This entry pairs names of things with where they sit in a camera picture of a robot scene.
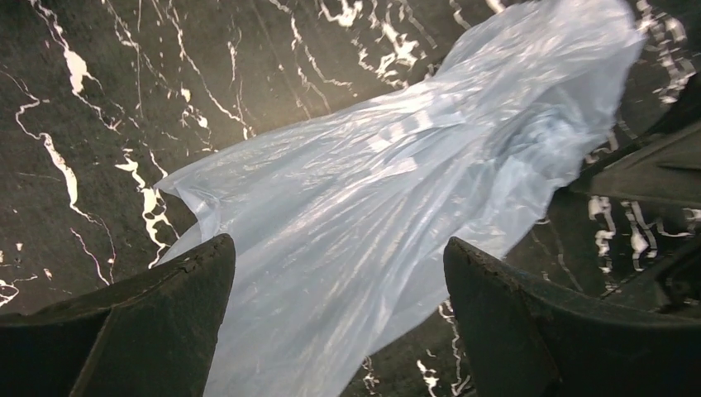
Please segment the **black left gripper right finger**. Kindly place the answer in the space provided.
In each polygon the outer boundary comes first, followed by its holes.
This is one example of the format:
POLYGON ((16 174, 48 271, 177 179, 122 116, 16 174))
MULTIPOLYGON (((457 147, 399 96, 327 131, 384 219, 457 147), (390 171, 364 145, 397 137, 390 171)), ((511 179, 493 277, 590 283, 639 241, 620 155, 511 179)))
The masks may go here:
POLYGON ((610 304, 456 237, 443 263, 479 395, 699 395, 700 317, 610 304))

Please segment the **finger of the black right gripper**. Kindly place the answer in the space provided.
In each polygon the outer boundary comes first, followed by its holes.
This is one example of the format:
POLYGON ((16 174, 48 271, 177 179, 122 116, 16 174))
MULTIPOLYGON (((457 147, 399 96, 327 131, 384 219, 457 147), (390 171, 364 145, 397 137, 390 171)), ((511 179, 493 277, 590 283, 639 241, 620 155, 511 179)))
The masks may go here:
POLYGON ((700 236, 624 280, 601 300, 650 313, 700 317, 700 236))
POLYGON ((700 75, 629 145, 582 171, 576 193, 698 208, 700 206, 700 75))

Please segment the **translucent blue plastic bag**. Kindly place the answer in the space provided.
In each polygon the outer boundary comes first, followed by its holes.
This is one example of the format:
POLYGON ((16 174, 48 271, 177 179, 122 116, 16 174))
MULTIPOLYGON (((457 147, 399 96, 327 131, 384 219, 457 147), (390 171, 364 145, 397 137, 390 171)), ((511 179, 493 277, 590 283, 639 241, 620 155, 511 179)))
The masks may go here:
POLYGON ((236 275, 207 396, 337 396, 448 296, 460 237, 504 256, 615 123, 645 38, 624 1, 515 4, 430 78, 266 132, 157 188, 220 234, 236 275))

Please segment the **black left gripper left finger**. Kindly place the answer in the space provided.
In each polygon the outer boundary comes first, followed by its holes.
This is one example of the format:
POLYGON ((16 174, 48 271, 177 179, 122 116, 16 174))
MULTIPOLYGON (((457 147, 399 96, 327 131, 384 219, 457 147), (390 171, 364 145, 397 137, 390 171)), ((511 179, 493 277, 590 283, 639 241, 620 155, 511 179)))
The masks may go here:
POLYGON ((202 395, 235 255, 222 234, 92 293, 4 314, 2 395, 202 395))

